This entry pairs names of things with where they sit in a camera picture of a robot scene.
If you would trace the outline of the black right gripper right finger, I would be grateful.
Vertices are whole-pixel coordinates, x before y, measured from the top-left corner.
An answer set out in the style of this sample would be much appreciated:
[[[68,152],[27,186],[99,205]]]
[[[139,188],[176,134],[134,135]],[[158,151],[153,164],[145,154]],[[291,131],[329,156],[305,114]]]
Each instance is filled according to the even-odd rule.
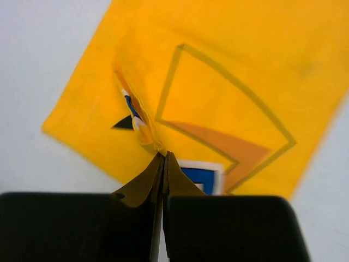
[[[163,230],[170,261],[310,261],[296,214],[279,196],[209,196],[164,163]]]

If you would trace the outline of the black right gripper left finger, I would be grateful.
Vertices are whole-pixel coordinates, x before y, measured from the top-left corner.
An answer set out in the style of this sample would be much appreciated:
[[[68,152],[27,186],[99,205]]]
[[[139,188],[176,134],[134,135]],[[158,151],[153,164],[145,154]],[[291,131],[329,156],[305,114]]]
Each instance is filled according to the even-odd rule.
[[[164,156],[113,193],[1,195],[1,261],[157,261]]]

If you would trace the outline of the yellow Pikachu cloth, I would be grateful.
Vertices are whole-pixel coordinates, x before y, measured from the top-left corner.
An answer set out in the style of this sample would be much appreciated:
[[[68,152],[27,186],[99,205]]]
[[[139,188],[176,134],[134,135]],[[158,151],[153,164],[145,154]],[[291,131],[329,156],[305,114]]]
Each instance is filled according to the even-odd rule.
[[[348,1],[112,1],[42,130],[121,183],[289,198],[348,89]]]

